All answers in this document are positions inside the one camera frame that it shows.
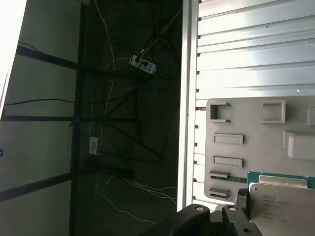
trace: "black metal frame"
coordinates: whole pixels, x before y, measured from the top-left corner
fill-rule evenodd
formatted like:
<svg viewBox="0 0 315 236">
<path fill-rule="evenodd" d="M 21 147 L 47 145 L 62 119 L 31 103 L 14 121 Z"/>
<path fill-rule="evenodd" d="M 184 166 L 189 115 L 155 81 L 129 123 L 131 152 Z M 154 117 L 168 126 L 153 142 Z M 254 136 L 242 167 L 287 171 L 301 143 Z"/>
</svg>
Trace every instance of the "black metal frame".
<svg viewBox="0 0 315 236">
<path fill-rule="evenodd" d="M 101 171 L 109 175 L 117 175 L 119 177 L 130 178 L 133 176 L 133 172 L 129 169 L 115 169 L 107 166 L 93 165 L 89 170 L 79 169 L 79 156 L 80 156 L 80 139 L 81 139 L 81 122 L 93 121 L 93 122 L 106 122 L 109 126 L 113 127 L 122 135 L 125 135 L 136 142 L 141 147 L 145 148 L 150 153 L 156 155 L 158 158 L 163 159 L 162 155 L 155 152 L 151 148 L 145 146 L 142 141 L 142 137 L 139 136 L 139 141 L 133 138 L 131 135 L 117 128 L 114 122 L 133 122 L 137 125 L 137 129 L 140 130 L 140 123 L 138 122 L 139 115 L 137 107 L 136 118 L 112 118 L 111 115 L 117 110 L 124 102 L 134 95 L 134 99 L 137 99 L 136 91 L 134 89 L 129 95 L 121 99 L 121 101 L 112 109 L 109 114 L 102 117 L 82 117 L 83 99 L 84 99 L 84 81 L 85 73 L 93 73 L 102 75 L 103 77 L 121 78 L 121 77 L 135 77 L 139 75 L 139 71 L 103 71 L 100 69 L 92 68 L 84 65 L 84 48 L 85 48 L 85 29 L 86 29 L 86 6 L 81 5 L 80 12 L 80 36 L 79 36 L 79 48 L 78 48 L 78 62 L 72 62 L 48 54 L 44 54 L 40 51 L 18 46 L 16 55 L 28 57 L 31 59 L 51 63 L 57 66 L 66 67 L 69 69 L 75 69 L 77 71 L 76 76 L 76 88 L 75 88 L 75 101 L 74 101 L 74 114 L 72 117 L 48 117 L 48 116 L 7 116 L 2 115 L 1 121 L 70 121 L 72 129 L 72 145 L 71 145 L 71 160 L 70 160 L 70 172 L 56 177 L 51 177 L 45 180 L 37 181 L 34 183 L 25 184 L 23 186 L 11 188 L 0 192 L 0 202 L 7 201 L 43 188 L 47 188 L 56 184 L 60 184 L 66 181 L 71 181 L 71 197 L 70 197 L 70 218 L 69 218 L 69 235 L 76 235 L 76 208 L 77 208 L 77 179 L 84 175 Z"/>
</svg>

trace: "electrical cable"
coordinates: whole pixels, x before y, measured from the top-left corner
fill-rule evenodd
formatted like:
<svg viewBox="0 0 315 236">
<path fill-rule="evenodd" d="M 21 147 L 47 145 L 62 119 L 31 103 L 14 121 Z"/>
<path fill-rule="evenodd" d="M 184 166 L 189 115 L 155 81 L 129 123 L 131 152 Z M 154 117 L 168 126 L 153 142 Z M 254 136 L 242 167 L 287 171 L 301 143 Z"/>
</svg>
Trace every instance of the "electrical cable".
<svg viewBox="0 0 315 236">
<path fill-rule="evenodd" d="M 144 186 L 142 186 L 142 185 L 137 184 L 136 181 L 130 181 L 130 182 L 132 182 L 132 183 L 138 185 L 138 187 L 141 187 L 141 188 L 144 187 Z M 171 196 L 164 197 L 164 195 L 161 196 L 161 195 L 156 194 L 156 193 L 152 193 L 152 194 L 158 196 L 159 198 L 171 198 L 171 199 L 173 199 L 173 200 L 175 200 L 175 201 L 177 200 L 176 198 L 172 198 Z"/>
<path fill-rule="evenodd" d="M 111 102 L 111 101 L 116 101 L 116 100 L 120 100 L 124 97 L 126 97 L 128 94 L 130 93 L 130 91 L 128 91 L 126 94 L 120 96 L 120 97 L 116 97 L 110 100 L 106 100 L 105 102 Z M 75 103 L 73 101 L 69 101 L 69 100 L 64 100 L 64 99 L 59 99 L 59 98 L 45 98 L 45 99 L 33 99 L 33 100 L 27 100 L 27 101 L 22 101 L 22 102 L 14 102 L 14 103 L 5 103 L 5 106 L 15 106 L 15 105 L 20 105 L 20 104 L 25 104 L 25 103 L 31 103 L 31 102 L 41 102 L 41 101 L 60 101 L 60 102 L 67 102 L 67 103 Z M 84 104 L 103 104 L 103 102 L 83 102 Z"/>
<path fill-rule="evenodd" d="M 110 50 L 111 50 L 112 58 L 113 58 L 113 60 L 112 60 L 112 63 L 113 63 L 113 70 L 115 71 L 116 69 L 115 69 L 114 50 L 113 50 L 112 43 L 111 43 L 111 40 L 110 40 L 110 36 L 109 36 L 109 33 L 108 33 L 107 24 L 106 24 L 106 22 L 105 22 L 105 20 L 104 20 L 104 18 L 103 18 L 103 16 L 102 16 L 102 14 L 101 14 L 101 12 L 100 12 L 100 9 L 99 9 L 99 7 L 98 7 L 98 5 L 97 5 L 96 0 L 94 0 L 94 3 L 95 3 L 95 6 L 96 6 L 96 8 L 97 8 L 97 11 L 98 11 L 98 13 L 99 13 L 99 16 L 100 16 L 100 18 L 101 18 L 101 20 L 102 20 L 102 22 L 103 22 L 103 24 L 104 24 L 104 26 L 105 26 L 105 29 L 106 29 L 106 33 L 107 33 L 107 37 L 108 37 L 108 42 L 109 42 L 109 46 L 110 46 Z M 110 96 L 111 96 L 111 94 L 112 94 L 112 90 L 113 90 L 113 87 L 114 87 L 114 83 L 115 83 L 115 78 L 113 79 L 112 85 L 111 85 L 110 90 L 109 90 L 108 100 L 110 99 Z M 106 102 L 104 114 L 105 114 L 106 111 L 107 111 L 107 107 L 108 107 L 108 102 Z"/>
<path fill-rule="evenodd" d="M 163 155 L 164 152 L 165 152 L 166 145 L 167 145 L 167 140 L 168 140 L 168 134 L 169 134 L 169 131 L 170 131 L 171 127 L 172 127 L 172 123 L 173 123 L 174 118 L 176 117 L 178 109 L 179 109 L 179 104 L 177 105 L 175 113 L 173 114 L 172 119 L 171 119 L 171 121 L 169 122 L 169 124 L 167 126 L 166 135 L 165 135 L 165 139 L 164 139 L 164 144 L 163 144 L 161 155 Z"/>
<path fill-rule="evenodd" d="M 143 190 L 145 190 L 145 191 L 147 191 L 147 192 L 149 192 L 149 193 L 151 193 L 151 194 L 154 194 L 154 195 L 157 195 L 157 196 L 159 196 L 158 194 L 161 194 L 162 196 L 165 196 L 166 198 L 169 198 L 174 204 L 176 204 L 176 201 L 174 201 L 173 198 L 170 197 L 170 196 L 168 196 L 167 194 L 160 193 L 160 192 L 157 192 L 157 191 L 154 191 L 154 190 L 148 190 L 148 189 L 146 189 L 146 188 L 144 188 L 144 187 L 141 187 L 141 186 L 139 186 L 139 185 L 136 185 L 136 184 L 130 182 L 129 180 L 127 180 L 127 179 L 125 179 L 125 178 L 124 178 L 124 181 L 128 182 L 129 184 L 131 184 L 131 185 L 133 185 L 133 186 L 135 186 L 135 187 L 137 187 L 137 188 L 143 189 Z"/>
<path fill-rule="evenodd" d="M 158 39 L 160 38 L 160 36 L 167 30 L 167 28 L 170 26 L 170 24 L 176 19 L 176 17 L 179 15 L 179 13 L 182 11 L 183 7 L 181 7 L 181 9 L 175 14 L 175 16 L 173 17 L 173 19 L 167 24 L 167 26 L 163 29 L 163 31 L 160 33 L 160 35 L 155 39 L 155 41 L 147 48 L 147 49 L 143 49 L 143 52 L 141 53 L 141 58 L 147 53 L 147 51 L 152 48 L 152 46 L 158 41 Z"/>
<path fill-rule="evenodd" d="M 111 177 L 108 179 L 108 181 L 105 183 L 104 187 L 102 188 L 102 190 L 101 190 L 101 192 L 100 192 L 101 195 L 102 195 L 102 197 L 103 197 L 106 201 L 108 201 L 108 202 L 114 207 L 114 209 L 115 209 L 116 211 L 123 212 L 123 213 L 127 213 L 127 214 L 131 215 L 131 216 L 132 216 L 134 219 L 136 219 L 137 221 L 148 222 L 148 223 L 157 225 L 156 222 L 153 222 L 153 221 L 151 221 L 151 220 L 139 219 L 138 217 L 136 217 L 134 214 L 130 213 L 130 212 L 127 211 L 127 210 L 118 209 L 107 197 L 104 196 L 103 191 L 104 191 L 105 187 L 108 185 L 109 181 L 110 181 L 113 177 L 114 177 L 114 176 L 111 176 Z"/>
<path fill-rule="evenodd" d="M 147 187 L 147 188 L 150 188 L 150 189 L 153 189 L 153 190 L 156 190 L 156 191 L 160 191 L 160 190 L 164 190 L 164 189 L 177 189 L 177 187 L 152 188 L 152 187 L 150 187 L 150 186 L 141 184 L 141 183 L 139 183 L 139 182 L 137 182 L 137 181 L 135 181 L 135 180 L 133 180 L 133 182 L 135 182 L 136 184 L 141 185 L 141 186 L 143 186 L 143 187 Z"/>
<path fill-rule="evenodd" d="M 126 30 L 126 28 L 127 28 L 127 23 L 128 23 L 127 17 L 126 17 L 126 15 L 125 15 L 118 7 L 115 7 L 115 6 L 109 4 L 108 2 L 105 2 L 105 1 L 98 0 L 98 2 L 101 3 L 101 4 L 104 4 L 104 5 L 108 6 L 108 7 L 111 7 L 111 8 L 113 8 L 113 9 L 115 9 L 117 12 L 119 12 L 119 14 L 120 14 L 120 15 L 122 16 L 122 18 L 124 19 L 124 22 L 125 22 L 125 23 L 124 23 L 123 29 L 122 29 L 116 36 L 114 36 L 114 37 L 112 37 L 112 38 L 110 39 L 111 43 L 113 43 L 114 40 L 116 40 L 117 38 L 119 38 L 119 37 L 125 32 L 125 30 Z"/>
<path fill-rule="evenodd" d="M 110 62 L 110 63 L 106 66 L 105 71 L 106 71 L 114 62 L 120 61 L 120 60 L 130 60 L 130 58 L 120 58 L 120 59 L 115 59 L 115 60 L 113 60 L 112 62 Z M 96 81 L 96 83 L 94 84 L 93 89 L 92 89 L 92 91 L 91 91 L 91 95 L 90 95 L 92 117 L 94 117 L 94 114 L 93 114 L 93 93 L 94 93 L 94 89 L 95 89 L 96 85 L 98 84 L 98 82 L 99 82 L 99 81 Z M 93 122 L 91 122 L 90 128 L 89 128 L 89 135 L 90 135 L 90 137 L 92 136 L 92 134 L 91 134 L 92 126 L 93 126 Z M 103 142 L 103 134 L 102 134 L 102 133 L 103 133 L 103 132 L 102 132 L 102 128 L 101 128 L 101 140 L 100 140 L 100 144 L 99 144 L 100 146 L 102 145 L 102 142 Z"/>
</svg>

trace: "rectangular slot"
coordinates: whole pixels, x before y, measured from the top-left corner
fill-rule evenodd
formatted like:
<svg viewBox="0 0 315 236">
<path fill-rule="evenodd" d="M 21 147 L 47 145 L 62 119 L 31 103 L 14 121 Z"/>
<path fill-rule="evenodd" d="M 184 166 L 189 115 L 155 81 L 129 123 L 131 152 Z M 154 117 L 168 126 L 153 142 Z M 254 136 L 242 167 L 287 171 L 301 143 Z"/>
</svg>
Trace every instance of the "rectangular slot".
<svg viewBox="0 0 315 236">
<path fill-rule="evenodd" d="M 228 176 L 228 172 L 221 172 L 221 171 L 210 171 L 210 177 L 211 178 L 224 178 L 226 179 Z"/>
<path fill-rule="evenodd" d="M 210 188 L 209 192 L 210 192 L 210 196 L 213 198 L 220 199 L 220 200 L 227 199 L 228 190 L 219 189 L 219 188 Z"/>
<path fill-rule="evenodd" d="M 244 137 L 241 134 L 214 134 L 212 142 L 218 144 L 243 144 Z"/>
<path fill-rule="evenodd" d="M 263 101 L 265 107 L 264 124 L 284 124 L 285 123 L 285 101 Z"/>
<path fill-rule="evenodd" d="M 243 167 L 243 159 L 238 159 L 238 158 L 213 156 L 212 163 L 218 164 L 218 165 L 235 166 L 239 168 Z"/>
<path fill-rule="evenodd" d="M 216 123 L 229 123 L 230 121 L 227 119 L 219 118 L 219 107 L 222 106 L 230 106 L 228 102 L 216 102 L 210 104 L 210 121 Z"/>
</svg>

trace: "white cable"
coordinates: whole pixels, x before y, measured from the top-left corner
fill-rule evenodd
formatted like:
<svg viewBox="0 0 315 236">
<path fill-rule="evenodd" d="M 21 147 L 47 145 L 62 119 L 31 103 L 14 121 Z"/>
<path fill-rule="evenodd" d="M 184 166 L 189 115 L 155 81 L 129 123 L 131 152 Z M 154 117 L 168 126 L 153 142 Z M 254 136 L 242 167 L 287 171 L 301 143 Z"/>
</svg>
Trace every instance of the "white cable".
<svg viewBox="0 0 315 236">
<path fill-rule="evenodd" d="M 111 63 L 109 63 L 108 66 L 106 66 L 105 71 L 108 69 L 108 67 L 110 67 L 111 64 L 113 64 L 113 62 L 118 61 L 118 60 L 130 60 L 130 58 L 119 58 L 119 59 L 115 59 L 114 61 L 112 61 Z"/>
<path fill-rule="evenodd" d="M 105 68 L 105 71 L 108 69 L 108 67 L 110 67 L 111 64 L 113 64 L 114 62 L 118 61 L 118 60 L 130 60 L 130 58 L 119 58 L 119 59 L 115 59 L 113 60 L 111 63 L 108 64 L 108 66 Z M 113 90 L 113 86 L 114 86 L 114 81 L 112 81 L 112 85 L 110 87 L 109 90 L 109 95 L 108 98 L 110 98 L 111 94 L 112 94 L 112 90 Z M 106 106 L 105 106 L 105 111 L 104 114 L 107 112 L 107 107 L 108 107 L 108 101 L 106 102 Z M 103 144 L 103 125 L 100 127 L 100 146 Z"/>
<path fill-rule="evenodd" d="M 168 195 L 166 195 L 166 194 L 164 194 L 164 193 L 159 193 L 159 192 L 157 192 L 157 191 L 148 190 L 148 189 L 146 189 L 146 188 L 144 188 L 144 187 L 141 187 L 141 186 L 139 186 L 139 185 L 136 185 L 136 184 L 130 182 L 129 180 L 127 180 L 127 179 L 125 179 L 125 178 L 124 178 L 124 181 L 126 181 L 127 183 L 129 183 L 129 184 L 131 184 L 131 185 L 133 185 L 133 186 L 135 186 L 135 187 L 137 187 L 137 188 L 141 188 L 141 189 L 143 189 L 143 190 L 145 190 L 145 191 L 147 191 L 147 192 L 149 192 L 149 193 L 152 193 L 152 194 L 154 194 L 154 195 L 161 194 L 161 195 L 163 195 L 163 196 L 169 198 L 174 204 L 176 204 L 176 201 L 174 201 L 173 198 L 171 198 L 170 196 L 168 196 Z"/>
<path fill-rule="evenodd" d="M 141 188 L 143 188 L 144 186 L 142 186 L 142 185 L 139 185 L 136 181 L 130 181 L 130 182 L 132 182 L 132 183 L 134 183 L 134 184 L 136 184 L 136 185 L 138 185 L 139 187 L 141 187 Z M 164 196 L 160 196 L 160 195 L 158 195 L 158 194 L 156 194 L 156 193 L 152 193 L 152 194 L 154 194 L 154 195 L 157 195 L 159 198 L 171 198 L 171 199 L 173 199 L 173 200 L 177 200 L 177 198 L 172 198 L 172 197 L 170 197 L 169 195 L 167 195 L 167 197 L 164 197 Z"/>
<path fill-rule="evenodd" d="M 130 60 L 130 58 L 119 58 L 119 59 L 115 59 L 114 61 L 112 61 L 111 63 L 109 63 L 106 68 L 105 68 L 105 71 L 108 69 L 108 67 L 110 67 L 111 64 L 113 64 L 114 62 L 118 61 L 118 60 Z M 91 91 L 91 96 L 90 96 L 90 99 L 91 99 L 91 114 L 92 114 L 92 117 L 94 116 L 93 115 L 93 93 L 94 93 L 94 89 L 97 85 L 99 81 L 97 81 L 95 83 L 95 85 L 93 86 L 93 89 Z M 91 135 L 91 129 L 92 129 L 92 125 L 93 125 L 93 122 L 91 122 L 90 124 L 90 129 L 89 129 L 89 134 L 90 134 L 90 137 L 92 136 Z M 101 126 L 101 143 L 103 142 L 103 127 Z"/>
<path fill-rule="evenodd" d="M 169 188 L 177 188 L 177 187 L 152 188 L 152 187 L 150 187 L 150 186 L 141 184 L 141 183 L 139 183 L 139 182 L 137 182 L 137 181 L 135 181 L 135 180 L 133 180 L 133 182 L 135 182 L 135 183 L 137 183 L 137 184 L 139 184 L 139 185 L 141 185 L 141 186 L 144 186 L 144 187 L 147 187 L 147 188 L 150 188 L 150 189 L 154 189 L 154 190 L 158 190 L 158 191 L 159 191 L 159 190 L 163 190 L 163 189 L 169 189 Z"/>
<path fill-rule="evenodd" d="M 106 185 L 109 183 L 109 181 L 110 181 L 113 177 L 114 177 L 114 176 L 111 176 L 111 177 L 108 179 L 108 181 L 106 182 L 106 184 L 104 185 L 104 187 L 102 188 L 102 190 L 101 190 L 101 192 L 100 192 L 101 195 L 103 196 L 103 198 L 104 198 L 105 200 L 107 200 L 107 201 L 115 208 L 116 211 L 127 213 L 127 214 L 131 215 L 133 218 L 135 218 L 136 220 L 138 220 L 138 221 L 149 222 L 149 223 L 151 223 L 151 224 L 157 225 L 156 222 L 153 222 L 153 221 L 151 221 L 151 220 L 142 220 L 142 219 L 139 219 L 139 218 L 137 218 L 136 216 L 134 216 L 132 213 L 130 213 L 129 211 L 118 209 L 107 197 L 104 196 L 103 190 L 104 190 L 104 188 L 106 187 Z"/>
<path fill-rule="evenodd" d="M 93 93 L 94 93 L 94 89 L 95 89 L 97 83 L 98 83 L 98 81 L 97 81 L 97 82 L 95 83 L 95 85 L 93 86 L 93 89 L 92 89 L 92 91 L 91 91 L 91 96 L 90 96 L 92 118 L 94 117 L 94 114 L 93 114 Z M 91 124 L 90 124 L 90 129 L 89 129 L 90 137 L 92 136 L 92 135 L 91 135 L 92 125 L 93 125 L 93 121 L 91 122 Z"/>
<path fill-rule="evenodd" d="M 137 181 L 135 181 L 135 180 L 131 180 L 130 182 L 132 182 L 133 184 L 139 186 L 140 188 L 145 188 L 145 186 L 146 186 L 146 185 L 141 185 L 141 184 L 139 184 L 139 183 L 138 183 Z M 153 191 L 153 192 L 152 192 L 152 190 L 150 190 L 150 189 L 146 189 L 146 190 L 149 191 L 150 193 L 154 194 L 154 195 L 157 195 L 159 198 L 171 198 L 171 199 L 173 199 L 173 200 L 177 200 L 177 198 L 172 198 L 172 197 L 170 197 L 169 195 L 164 194 L 164 193 L 158 192 L 158 194 L 161 194 L 161 195 L 162 195 L 162 196 L 160 196 L 160 195 L 158 195 L 158 194 L 155 193 L 156 191 Z"/>
<path fill-rule="evenodd" d="M 152 46 L 158 41 L 160 36 L 166 31 L 166 29 L 170 26 L 170 24 L 175 20 L 175 18 L 178 16 L 178 14 L 182 11 L 183 7 L 179 9 L 179 11 L 176 13 L 176 15 L 173 17 L 173 19 L 167 24 L 167 26 L 163 29 L 163 31 L 159 34 L 159 36 L 155 39 L 155 41 L 142 53 L 141 58 L 146 54 L 146 52 L 152 48 Z"/>
</svg>

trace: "metal bar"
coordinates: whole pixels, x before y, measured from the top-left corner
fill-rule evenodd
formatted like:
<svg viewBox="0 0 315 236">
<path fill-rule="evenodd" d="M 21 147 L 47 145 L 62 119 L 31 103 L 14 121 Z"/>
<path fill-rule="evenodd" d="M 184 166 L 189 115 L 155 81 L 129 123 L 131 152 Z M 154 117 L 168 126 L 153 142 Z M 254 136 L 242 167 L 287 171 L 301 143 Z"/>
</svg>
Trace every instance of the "metal bar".
<svg viewBox="0 0 315 236">
<path fill-rule="evenodd" d="M 85 28 L 86 28 L 86 7 L 81 5 L 80 10 L 80 32 L 79 32 L 79 47 L 78 47 L 78 64 L 84 64 L 84 48 L 85 48 Z M 77 78 L 75 85 L 74 98 L 74 113 L 73 116 L 81 119 L 84 99 L 84 76 L 85 71 L 83 66 L 76 66 Z M 79 168 L 80 158 L 80 140 L 81 140 L 81 123 L 75 122 L 72 130 L 72 145 L 71 145 L 71 160 L 70 173 L 75 174 Z M 77 210 L 77 188 L 78 181 L 73 179 L 71 181 L 71 195 L 70 195 L 70 215 L 69 215 L 69 235 L 76 235 L 76 210 Z"/>
<path fill-rule="evenodd" d="M 115 129 L 116 131 L 118 131 L 119 133 L 121 133 L 122 135 L 127 136 L 128 138 L 130 138 L 131 140 L 133 140 L 135 143 L 137 143 L 139 146 L 143 147 L 144 149 L 146 149 L 147 151 L 149 151 L 150 153 L 154 154 L 155 156 L 157 156 L 160 159 L 164 159 L 164 157 L 160 154 L 158 154 L 156 151 L 152 150 L 151 148 L 143 145 L 142 143 L 140 143 L 138 140 L 136 140 L 134 137 L 132 137 L 131 135 L 127 134 L 126 132 L 122 131 L 121 129 L 119 129 L 118 127 L 114 126 L 112 123 L 109 123 L 110 126 Z"/>
<path fill-rule="evenodd" d="M 110 117 L 40 117 L 40 116 L 2 116 L 1 121 L 70 121 L 70 122 L 136 122 L 134 118 Z"/>
<path fill-rule="evenodd" d="M 85 72 L 91 73 L 91 74 L 98 74 L 102 76 L 107 76 L 111 78 L 126 78 L 126 77 L 134 77 L 139 74 L 139 71 L 137 70 L 131 70 L 131 71 L 103 71 L 97 68 L 93 68 L 90 66 L 84 66 L 83 63 L 75 63 L 70 60 L 65 60 L 62 58 L 58 58 L 49 54 L 45 54 L 39 51 L 35 51 L 33 49 L 29 49 L 22 46 L 17 46 L 16 49 L 16 55 L 51 63 L 54 65 L 62 66 L 69 69 L 79 70 L 83 69 Z"/>
<path fill-rule="evenodd" d="M 75 121 L 74 117 L 2 116 L 1 121 Z"/>
<path fill-rule="evenodd" d="M 133 179 L 135 177 L 134 171 L 129 168 L 121 168 L 121 167 L 113 168 L 104 164 L 98 164 L 97 170 L 106 175 L 116 176 L 119 178 Z"/>
<path fill-rule="evenodd" d="M 4 190 L 0 192 L 0 202 L 4 202 L 13 198 L 20 197 L 22 195 L 32 193 L 35 191 L 38 191 L 43 188 L 48 188 L 50 186 L 60 184 L 63 182 L 70 181 L 72 179 L 77 179 L 79 177 L 92 174 L 94 171 L 88 171 L 88 172 L 79 172 L 77 174 L 64 174 L 44 180 L 40 180 L 34 183 L 25 184 L 19 187 L 11 188 L 8 190 Z"/>
<path fill-rule="evenodd" d="M 119 101 L 119 103 L 112 109 L 110 110 L 107 114 L 112 114 L 114 111 L 116 111 L 118 108 L 120 108 L 121 105 L 123 105 L 128 98 L 130 98 L 139 88 L 134 89 L 130 94 L 128 94 L 126 97 L 124 97 L 122 100 Z"/>
</svg>

